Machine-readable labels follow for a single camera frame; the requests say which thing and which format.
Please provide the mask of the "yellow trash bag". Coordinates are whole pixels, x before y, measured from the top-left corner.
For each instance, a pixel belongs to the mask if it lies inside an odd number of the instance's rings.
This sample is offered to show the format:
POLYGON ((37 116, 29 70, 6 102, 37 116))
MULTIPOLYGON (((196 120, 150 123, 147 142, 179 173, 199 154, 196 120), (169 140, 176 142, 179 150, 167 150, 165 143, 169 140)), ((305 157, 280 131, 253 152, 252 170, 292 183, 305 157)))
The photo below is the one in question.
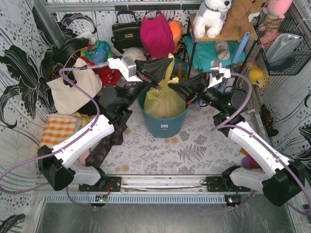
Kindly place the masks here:
POLYGON ((172 77, 174 68, 174 56, 169 53, 172 59, 165 72, 164 78, 159 82, 159 88, 151 89, 146 93, 143 110, 153 117, 172 118, 180 115, 186 109, 186 102, 168 84, 179 83, 179 77, 172 77))

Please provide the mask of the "teal trash bin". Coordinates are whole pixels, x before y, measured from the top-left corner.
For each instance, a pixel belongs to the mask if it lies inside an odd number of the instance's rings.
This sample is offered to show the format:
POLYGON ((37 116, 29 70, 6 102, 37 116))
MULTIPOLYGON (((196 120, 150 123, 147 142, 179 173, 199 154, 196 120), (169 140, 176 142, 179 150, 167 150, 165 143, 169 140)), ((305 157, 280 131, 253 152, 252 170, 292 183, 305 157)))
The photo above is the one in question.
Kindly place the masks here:
POLYGON ((146 93, 150 87, 147 87, 137 98, 137 104, 142 112, 144 123, 147 130, 155 138, 170 138, 177 135, 184 124, 190 105, 186 105, 186 109, 181 114, 171 118, 158 118, 151 116, 144 111, 143 105, 146 99, 146 93))

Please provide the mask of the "cream tote bag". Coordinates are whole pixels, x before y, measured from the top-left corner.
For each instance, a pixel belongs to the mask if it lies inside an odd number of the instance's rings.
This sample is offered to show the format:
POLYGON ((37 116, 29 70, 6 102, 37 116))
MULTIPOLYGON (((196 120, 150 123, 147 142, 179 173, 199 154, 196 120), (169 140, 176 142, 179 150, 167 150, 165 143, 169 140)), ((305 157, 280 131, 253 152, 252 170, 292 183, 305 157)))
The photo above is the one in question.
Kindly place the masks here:
MULTIPOLYGON (((102 87, 102 82, 92 69, 72 72, 76 85, 95 97, 102 87)), ((56 111, 60 114, 71 115, 87 104, 90 99, 74 86, 64 84, 63 78, 47 82, 52 91, 56 111)))

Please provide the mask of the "white fluffy plush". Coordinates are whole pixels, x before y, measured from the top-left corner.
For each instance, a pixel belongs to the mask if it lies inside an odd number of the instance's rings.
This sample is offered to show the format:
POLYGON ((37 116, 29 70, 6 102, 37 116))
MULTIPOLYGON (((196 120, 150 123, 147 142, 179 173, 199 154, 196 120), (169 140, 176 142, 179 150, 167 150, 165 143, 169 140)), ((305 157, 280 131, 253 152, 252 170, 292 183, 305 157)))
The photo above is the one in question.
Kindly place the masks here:
POLYGON ((125 52, 122 54, 122 57, 129 57, 133 61, 135 60, 146 61, 147 60, 143 49, 137 48, 137 47, 131 47, 131 48, 126 49, 125 52))

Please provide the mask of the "red cloth in basket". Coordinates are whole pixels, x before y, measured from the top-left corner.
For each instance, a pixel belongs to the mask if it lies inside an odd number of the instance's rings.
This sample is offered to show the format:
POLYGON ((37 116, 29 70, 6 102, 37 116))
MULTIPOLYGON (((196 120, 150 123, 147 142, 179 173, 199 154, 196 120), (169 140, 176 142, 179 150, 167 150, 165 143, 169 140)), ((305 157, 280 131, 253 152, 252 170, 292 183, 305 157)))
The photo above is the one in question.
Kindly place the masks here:
POLYGON ((102 67, 93 69, 102 82, 102 86, 116 85, 117 81, 121 77, 121 72, 118 69, 111 69, 110 67, 102 67))

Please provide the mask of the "teal folded cloth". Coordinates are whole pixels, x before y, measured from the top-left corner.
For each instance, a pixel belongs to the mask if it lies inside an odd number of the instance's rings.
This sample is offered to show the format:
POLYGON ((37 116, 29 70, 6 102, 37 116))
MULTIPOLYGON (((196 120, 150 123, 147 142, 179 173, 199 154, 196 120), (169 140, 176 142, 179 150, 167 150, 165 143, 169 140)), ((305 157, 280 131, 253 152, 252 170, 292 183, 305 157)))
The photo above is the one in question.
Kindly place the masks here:
MULTIPOLYGON (((192 48, 194 41, 190 36, 185 36, 183 42, 187 46, 187 51, 189 56, 192 55, 192 48)), ((228 60, 220 60, 223 66, 229 66, 233 63, 233 58, 238 50, 239 44, 235 42, 228 41, 230 58, 228 60)), ((243 51, 238 59, 238 63, 242 63, 245 60, 246 52, 243 51)), ((218 60, 217 53, 215 49, 215 43, 212 42, 197 42, 194 58, 193 67, 196 70, 201 70, 203 72, 210 72, 211 61, 218 60)))

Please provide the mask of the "grey patterned pouch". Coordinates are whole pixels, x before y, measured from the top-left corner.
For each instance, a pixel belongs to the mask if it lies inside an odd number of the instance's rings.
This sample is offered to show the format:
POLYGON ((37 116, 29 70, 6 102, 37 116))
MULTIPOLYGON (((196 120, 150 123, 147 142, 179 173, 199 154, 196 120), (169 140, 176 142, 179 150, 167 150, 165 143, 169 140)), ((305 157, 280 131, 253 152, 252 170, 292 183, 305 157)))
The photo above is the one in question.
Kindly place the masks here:
POLYGON ((219 60, 228 60, 230 58, 230 50, 227 41, 216 41, 215 49, 219 60))

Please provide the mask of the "beige chenille duster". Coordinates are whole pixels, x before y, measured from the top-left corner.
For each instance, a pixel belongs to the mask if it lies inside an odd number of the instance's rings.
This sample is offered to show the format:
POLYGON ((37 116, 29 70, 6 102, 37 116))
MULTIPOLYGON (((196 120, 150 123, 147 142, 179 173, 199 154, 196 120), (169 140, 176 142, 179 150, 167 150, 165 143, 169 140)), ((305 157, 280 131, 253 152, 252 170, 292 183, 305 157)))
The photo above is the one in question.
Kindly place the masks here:
MULTIPOLYGON (((236 81, 237 82, 236 82, 235 86, 238 89, 245 91, 246 94, 248 94, 248 92, 249 92, 248 83, 241 77, 237 77, 236 81)), ((255 93, 256 87, 257 87, 256 85, 252 86, 251 96, 250 96, 250 98, 246 104, 247 109, 248 109, 247 110, 248 113, 251 113, 251 112, 259 113, 259 111, 260 111, 260 103, 259 103, 259 100, 258 100, 257 95, 255 93)))

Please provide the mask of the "black leather handbag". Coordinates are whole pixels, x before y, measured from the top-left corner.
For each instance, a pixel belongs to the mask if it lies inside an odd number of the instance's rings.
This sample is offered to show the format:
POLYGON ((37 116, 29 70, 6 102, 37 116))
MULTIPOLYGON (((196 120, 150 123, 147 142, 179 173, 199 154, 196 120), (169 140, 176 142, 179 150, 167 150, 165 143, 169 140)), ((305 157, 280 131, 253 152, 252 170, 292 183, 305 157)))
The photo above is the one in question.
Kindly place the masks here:
POLYGON ((133 11, 119 11, 117 13, 117 21, 112 25, 113 36, 111 37, 111 42, 114 48, 120 53, 124 53, 124 49, 132 47, 143 48, 140 38, 140 27, 141 22, 137 20, 133 11), (119 23, 118 17, 120 15, 131 15, 134 20, 128 23, 119 23))

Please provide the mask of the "yellow plush duck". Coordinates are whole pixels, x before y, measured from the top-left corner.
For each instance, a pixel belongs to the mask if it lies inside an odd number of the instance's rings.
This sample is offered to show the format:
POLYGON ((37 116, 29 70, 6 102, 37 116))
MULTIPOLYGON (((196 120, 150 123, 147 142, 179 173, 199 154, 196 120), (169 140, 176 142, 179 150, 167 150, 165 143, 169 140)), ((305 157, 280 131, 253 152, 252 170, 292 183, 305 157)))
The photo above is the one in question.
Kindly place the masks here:
POLYGON ((252 85, 256 85, 259 88, 262 88, 264 85, 264 73, 263 71, 257 66, 256 61, 247 61, 246 62, 246 70, 247 70, 247 77, 249 78, 252 85))

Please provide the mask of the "white plush dog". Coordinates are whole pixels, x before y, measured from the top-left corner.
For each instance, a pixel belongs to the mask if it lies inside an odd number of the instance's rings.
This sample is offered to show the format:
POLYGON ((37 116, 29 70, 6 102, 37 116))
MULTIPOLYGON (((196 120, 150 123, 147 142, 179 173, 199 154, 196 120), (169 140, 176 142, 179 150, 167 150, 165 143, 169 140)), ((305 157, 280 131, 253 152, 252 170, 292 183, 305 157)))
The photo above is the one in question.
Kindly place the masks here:
POLYGON ((204 0, 193 21, 193 34, 196 38, 217 37, 225 23, 226 14, 231 8, 231 0, 204 0))

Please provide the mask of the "wooden shelf rack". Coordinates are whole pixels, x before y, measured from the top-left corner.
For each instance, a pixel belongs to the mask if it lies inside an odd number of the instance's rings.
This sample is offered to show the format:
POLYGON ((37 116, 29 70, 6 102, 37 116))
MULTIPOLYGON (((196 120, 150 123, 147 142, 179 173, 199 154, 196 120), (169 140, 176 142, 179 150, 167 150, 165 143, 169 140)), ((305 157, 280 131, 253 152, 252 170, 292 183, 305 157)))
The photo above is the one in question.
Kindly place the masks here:
MULTIPOLYGON (((212 42, 212 41, 213 42, 216 42, 216 41, 240 41, 241 42, 241 40, 243 38, 243 36, 240 34, 240 29, 238 27, 233 28, 233 31, 232 31, 230 36, 223 36, 220 34, 215 38, 209 38, 207 35, 204 35, 204 37, 202 37, 202 38, 196 38, 193 34, 194 18, 195 18, 195 14, 190 14, 189 19, 188 19, 187 33, 186 33, 186 36, 190 36, 194 41, 193 48, 192 48, 192 55, 191 55, 191 57, 189 56, 189 53, 187 51, 187 46, 185 46, 184 55, 183 55, 183 59, 186 58, 186 53, 188 56, 189 69, 188 69, 187 78, 190 77, 190 73, 192 70, 192 66, 193 66, 192 63, 193 63, 193 58, 194 58, 194 53, 195 53, 195 48, 196 48, 197 42, 212 42)), ((254 43, 253 43, 248 55, 245 57, 244 63, 246 62, 250 52, 252 51, 253 47, 255 46, 256 40, 258 39, 258 36, 257 36, 254 28, 252 28, 249 32, 251 33, 249 40, 254 40, 254 43)))

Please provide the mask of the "black round hat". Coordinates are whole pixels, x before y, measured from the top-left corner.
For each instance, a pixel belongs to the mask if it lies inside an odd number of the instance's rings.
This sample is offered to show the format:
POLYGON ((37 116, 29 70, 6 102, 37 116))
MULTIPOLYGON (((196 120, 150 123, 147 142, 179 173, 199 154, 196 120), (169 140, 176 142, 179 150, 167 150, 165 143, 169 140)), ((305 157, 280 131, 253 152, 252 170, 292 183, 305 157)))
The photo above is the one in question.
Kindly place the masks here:
POLYGON ((90 40, 88 38, 74 38, 53 52, 53 60, 56 63, 61 63, 64 65, 73 53, 89 46, 89 44, 90 40))

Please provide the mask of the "orange checked towel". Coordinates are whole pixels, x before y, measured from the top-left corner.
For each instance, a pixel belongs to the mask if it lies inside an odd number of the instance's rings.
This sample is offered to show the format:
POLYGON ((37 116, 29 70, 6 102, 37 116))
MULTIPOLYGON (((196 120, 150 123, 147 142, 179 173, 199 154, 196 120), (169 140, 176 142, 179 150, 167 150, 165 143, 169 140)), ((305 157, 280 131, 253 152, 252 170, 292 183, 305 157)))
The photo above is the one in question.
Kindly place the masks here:
POLYGON ((52 148, 65 141, 79 130, 80 124, 80 119, 74 116, 49 114, 38 148, 44 145, 52 148))

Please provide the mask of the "metal base rail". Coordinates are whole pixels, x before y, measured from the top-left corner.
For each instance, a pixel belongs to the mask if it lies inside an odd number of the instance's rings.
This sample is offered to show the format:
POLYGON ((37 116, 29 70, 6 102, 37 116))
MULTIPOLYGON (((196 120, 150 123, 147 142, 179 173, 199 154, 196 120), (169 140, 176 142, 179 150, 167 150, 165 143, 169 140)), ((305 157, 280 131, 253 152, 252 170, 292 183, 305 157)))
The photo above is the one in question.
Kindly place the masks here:
POLYGON ((225 186, 221 175, 109 175, 100 190, 72 184, 68 190, 42 189, 47 203, 104 205, 130 204, 224 204, 237 205, 243 195, 253 191, 246 187, 225 186))

